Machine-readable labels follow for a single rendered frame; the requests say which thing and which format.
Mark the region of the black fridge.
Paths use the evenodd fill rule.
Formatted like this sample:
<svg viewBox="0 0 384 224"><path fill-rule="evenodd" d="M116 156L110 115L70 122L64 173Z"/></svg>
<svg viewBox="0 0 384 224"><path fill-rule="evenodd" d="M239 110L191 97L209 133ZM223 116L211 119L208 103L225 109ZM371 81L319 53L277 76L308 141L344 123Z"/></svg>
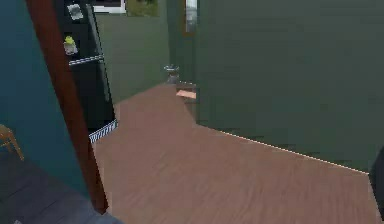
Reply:
<svg viewBox="0 0 384 224"><path fill-rule="evenodd" d="M91 0L53 0L60 32L64 39L71 36L78 49L66 55L77 94L83 110L91 143L117 128L109 88L105 57ZM83 13L80 20L72 20L67 6L79 4Z"/></svg>

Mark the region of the white framed window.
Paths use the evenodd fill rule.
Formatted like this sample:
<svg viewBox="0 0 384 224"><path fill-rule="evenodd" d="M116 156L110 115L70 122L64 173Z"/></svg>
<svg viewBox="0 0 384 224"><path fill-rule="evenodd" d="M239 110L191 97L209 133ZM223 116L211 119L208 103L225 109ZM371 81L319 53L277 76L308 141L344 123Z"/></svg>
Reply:
<svg viewBox="0 0 384 224"><path fill-rule="evenodd" d="M125 14L125 0L92 0L96 13Z"/></svg>

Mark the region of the yellow green magnet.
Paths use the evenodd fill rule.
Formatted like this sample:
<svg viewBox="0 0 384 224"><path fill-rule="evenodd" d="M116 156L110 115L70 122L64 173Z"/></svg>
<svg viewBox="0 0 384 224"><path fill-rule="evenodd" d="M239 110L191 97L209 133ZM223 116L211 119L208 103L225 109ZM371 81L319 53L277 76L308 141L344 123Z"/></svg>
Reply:
<svg viewBox="0 0 384 224"><path fill-rule="evenodd" d="M71 36L66 36L64 39L64 50L67 55L73 55L78 52L78 49L76 47L76 43L74 39Z"/></svg>

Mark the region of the grey paper note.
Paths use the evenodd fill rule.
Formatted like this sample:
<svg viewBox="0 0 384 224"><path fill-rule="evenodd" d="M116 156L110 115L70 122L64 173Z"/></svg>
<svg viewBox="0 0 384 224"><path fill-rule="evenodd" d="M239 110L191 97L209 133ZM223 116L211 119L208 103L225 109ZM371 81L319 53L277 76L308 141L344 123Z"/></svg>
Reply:
<svg viewBox="0 0 384 224"><path fill-rule="evenodd" d="M83 13L79 4L68 5L67 9L72 20L80 20L83 18Z"/></svg>

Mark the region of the wooden chair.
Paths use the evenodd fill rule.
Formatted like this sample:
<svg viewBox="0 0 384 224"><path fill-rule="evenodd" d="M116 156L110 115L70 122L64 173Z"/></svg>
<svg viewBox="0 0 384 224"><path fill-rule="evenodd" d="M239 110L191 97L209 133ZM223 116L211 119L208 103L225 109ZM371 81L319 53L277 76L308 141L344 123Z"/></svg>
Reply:
<svg viewBox="0 0 384 224"><path fill-rule="evenodd" d="M5 125L0 124L0 147L3 146L6 146L9 152L15 150L21 161L25 159L13 131Z"/></svg>

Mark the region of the black rounded object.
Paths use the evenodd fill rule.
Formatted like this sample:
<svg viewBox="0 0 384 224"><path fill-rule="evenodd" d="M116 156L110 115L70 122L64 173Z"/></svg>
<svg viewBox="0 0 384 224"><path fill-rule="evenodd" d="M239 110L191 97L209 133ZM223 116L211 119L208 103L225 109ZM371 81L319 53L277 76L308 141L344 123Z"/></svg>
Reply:
<svg viewBox="0 0 384 224"><path fill-rule="evenodd" d="M384 220L384 146L369 172L369 179L381 218Z"/></svg>

